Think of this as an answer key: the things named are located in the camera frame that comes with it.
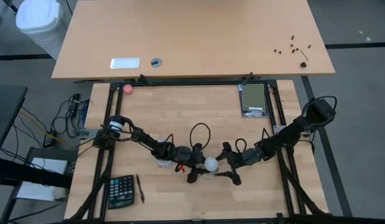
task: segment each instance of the black pen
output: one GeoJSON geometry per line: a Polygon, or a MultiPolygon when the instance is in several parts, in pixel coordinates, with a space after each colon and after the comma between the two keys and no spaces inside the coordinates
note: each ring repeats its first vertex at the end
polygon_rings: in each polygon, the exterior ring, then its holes
{"type": "Polygon", "coordinates": [[[140,191],[141,201],[142,201],[142,203],[144,203],[145,197],[144,197],[144,193],[142,192],[142,189],[141,189],[141,183],[140,183],[140,178],[138,177],[138,174],[136,174],[136,178],[137,178],[138,190],[140,191]]]}

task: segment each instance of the pink ball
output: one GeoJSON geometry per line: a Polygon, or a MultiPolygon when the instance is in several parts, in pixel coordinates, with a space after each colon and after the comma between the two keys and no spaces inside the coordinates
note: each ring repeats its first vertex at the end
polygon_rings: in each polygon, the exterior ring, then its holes
{"type": "Polygon", "coordinates": [[[123,86],[123,91],[126,95],[131,95],[132,94],[132,86],[127,84],[123,86]]]}

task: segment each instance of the white trash can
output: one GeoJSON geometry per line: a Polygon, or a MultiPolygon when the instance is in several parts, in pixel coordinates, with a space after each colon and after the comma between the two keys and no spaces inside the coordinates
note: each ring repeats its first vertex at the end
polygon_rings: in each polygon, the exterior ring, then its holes
{"type": "Polygon", "coordinates": [[[16,24],[57,60],[67,33],[61,23],[62,15],[61,5],[56,0],[25,0],[18,9],[16,24]]]}

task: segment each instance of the wooden table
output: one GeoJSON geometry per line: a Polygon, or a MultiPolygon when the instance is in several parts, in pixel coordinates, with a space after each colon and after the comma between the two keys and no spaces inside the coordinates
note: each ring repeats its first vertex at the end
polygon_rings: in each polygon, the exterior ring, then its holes
{"type": "MultiPolygon", "coordinates": [[[[292,81],[277,83],[289,124],[301,113],[295,88],[292,81]]],[[[108,92],[109,84],[94,85],[87,128],[97,129],[103,123],[108,92]]],[[[176,146],[189,146],[191,128],[205,122],[211,129],[210,143],[203,152],[206,157],[217,156],[222,142],[229,141],[233,146],[235,139],[245,138],[248,147],[251,147],[259,140],[263,127],[271,132],[269,118],[241,117],[236,85],[134,87],[132,95],[123,96],[121,115],[131,118],[136,126],[153,138],[166,138],[174,133],[176,146]]],[[[192,141],[206,142],[207,134],[205,128],[196,128],[192,141]]],[[[97,148],[91,148],[77,160],[65,218],[77,211],[91,190],[97,153],[97,148]]],[[[299,142],[294,156],[302,187],[318,207],[326,211],[310,144],[299,142]]],[[[226,161],[220,161],[220,172],[229,169],[226,161]]],[[[146,202],[143,204],[136,192],[133,206],[107,210],[106,221],[268,218],[275,217],[277,212],[287,215],[277,157],[238,169],[242,180],[240,186],[233,185],[225,177],[214,180],[200,177],[194,184],[188,184],[186,174],[174,174],[160,168],[142,146],[134,142],[117,142],[112,177],[136,173],[141,177],[146,202]]],[[[101,197],[102,192],[97,198],[97,216],[101,197]]]]}
{"type": "Polygon", "coordinates": [[[306,0],[78,1],[52,78],[235,77],[249,72],[335,72],[306,0]],[[112,58],[140,58],[139,68],[112,70],[112,58]],[[163,65],[154,68],[153,58],[163,65]],[[307,68],[300,67],[302,62],[307,68]]]}

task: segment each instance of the black calculator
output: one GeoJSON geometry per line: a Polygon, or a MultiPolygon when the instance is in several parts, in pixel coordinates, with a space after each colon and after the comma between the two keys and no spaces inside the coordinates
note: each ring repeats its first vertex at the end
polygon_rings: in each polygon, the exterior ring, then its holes
{"type": "Polygon", "coordinates": [[[134,204],[134,176],[127,175],[109,180],[108,209],[124,208],[134,204]]]}

